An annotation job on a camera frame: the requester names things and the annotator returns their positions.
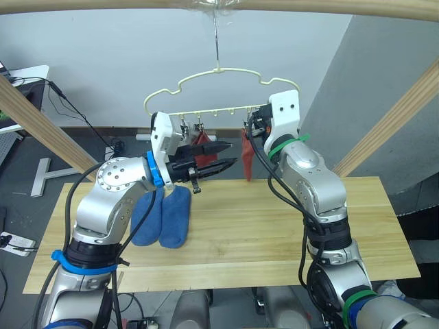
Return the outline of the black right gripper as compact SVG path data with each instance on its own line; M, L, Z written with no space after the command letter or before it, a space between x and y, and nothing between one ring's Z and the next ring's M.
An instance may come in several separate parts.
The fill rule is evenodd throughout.
M259 106L248 120L244 122L244 130L246 134L251 134L253 138L267 138L271 132L272 105L265 104Z

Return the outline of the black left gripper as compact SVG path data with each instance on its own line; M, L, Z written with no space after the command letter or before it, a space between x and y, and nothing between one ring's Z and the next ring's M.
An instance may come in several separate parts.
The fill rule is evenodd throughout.
M207 178L227 170L236 163L236 158L222 158L204 167L199 167L195 157L215 155L230 147L232 144L226 141L209 141L178 147L174 155L168 155L169 161L166 164L171 181L173 183L194 182L197 179Z

